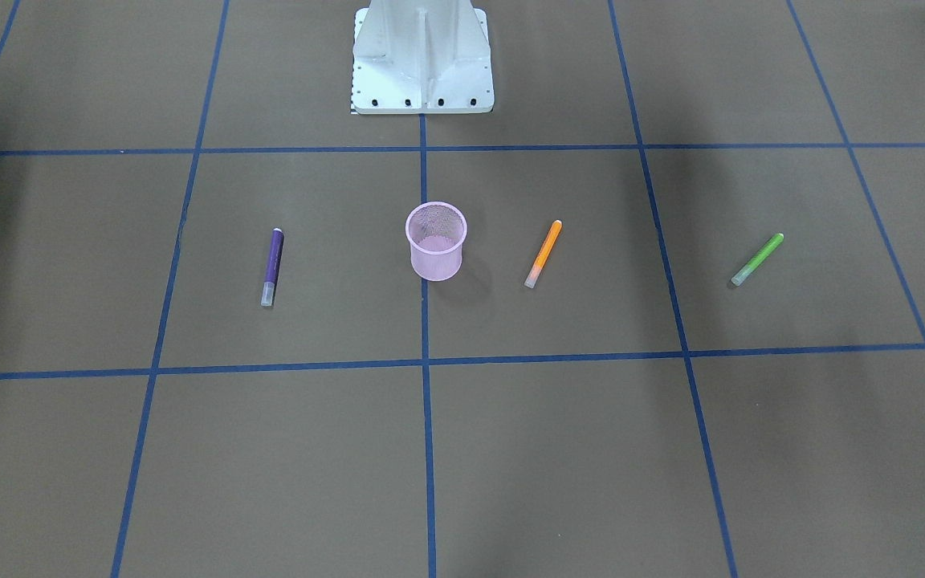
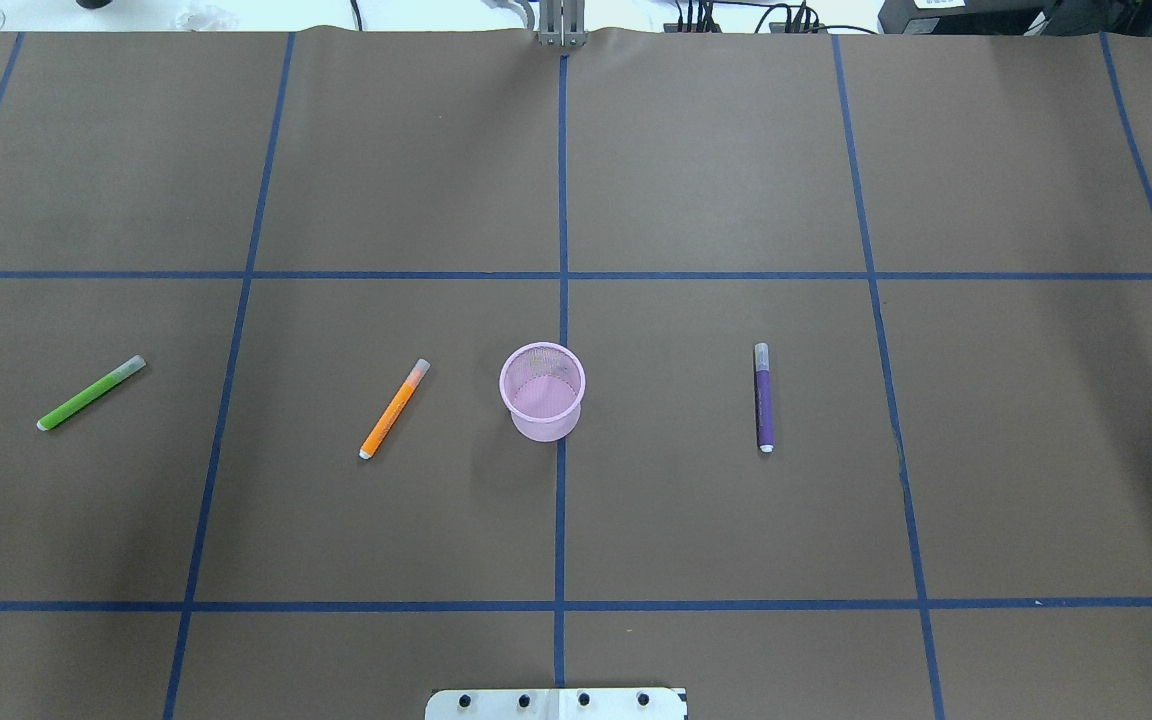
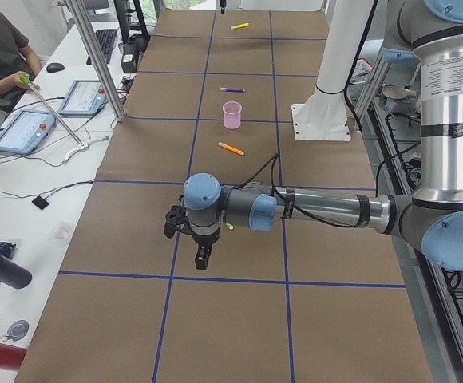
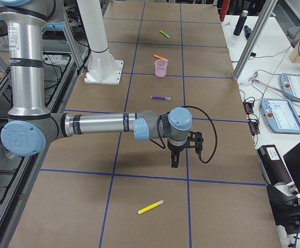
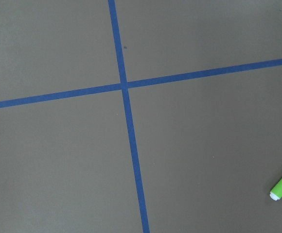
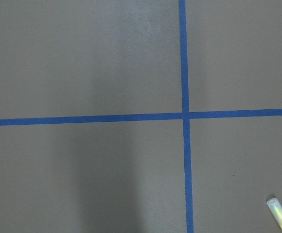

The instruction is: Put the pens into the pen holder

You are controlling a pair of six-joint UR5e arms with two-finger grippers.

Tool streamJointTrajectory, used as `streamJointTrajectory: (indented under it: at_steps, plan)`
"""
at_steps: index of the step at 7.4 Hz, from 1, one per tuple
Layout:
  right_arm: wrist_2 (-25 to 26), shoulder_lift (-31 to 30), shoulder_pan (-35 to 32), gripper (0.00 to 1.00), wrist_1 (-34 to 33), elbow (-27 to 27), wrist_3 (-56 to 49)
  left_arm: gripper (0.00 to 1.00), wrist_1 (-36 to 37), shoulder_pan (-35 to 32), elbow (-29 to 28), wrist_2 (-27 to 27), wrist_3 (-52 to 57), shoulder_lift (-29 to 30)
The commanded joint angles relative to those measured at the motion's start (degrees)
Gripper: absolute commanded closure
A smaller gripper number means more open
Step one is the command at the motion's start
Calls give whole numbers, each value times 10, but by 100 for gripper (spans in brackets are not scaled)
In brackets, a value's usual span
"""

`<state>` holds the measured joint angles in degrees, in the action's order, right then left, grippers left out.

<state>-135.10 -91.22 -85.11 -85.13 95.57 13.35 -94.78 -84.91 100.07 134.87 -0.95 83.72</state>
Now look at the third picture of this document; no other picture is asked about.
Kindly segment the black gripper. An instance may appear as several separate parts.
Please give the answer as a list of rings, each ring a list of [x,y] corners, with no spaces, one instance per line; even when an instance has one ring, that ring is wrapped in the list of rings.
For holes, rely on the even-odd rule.
[[[214,223],[211,226],[200,227],[190,223],[189,227],[192,230],[193,239],[200,246],[195,256],[196,269],[207,270],[212,253],[211,246],[220,238],[220,224]]]

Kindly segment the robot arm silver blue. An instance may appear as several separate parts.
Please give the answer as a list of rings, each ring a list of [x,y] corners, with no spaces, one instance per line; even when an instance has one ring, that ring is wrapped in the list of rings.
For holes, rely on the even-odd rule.
[[[248,180],[223,186],[207,173],[184,183],[164,233],[190,235],[196,268],[208,266],[224,223],[269,231],[275,218],[370,227],[404,239],[427,259],[463,271],[463,1],[390,1],[382,54],[421,65],[421,180],[409,196],[338,195]]]

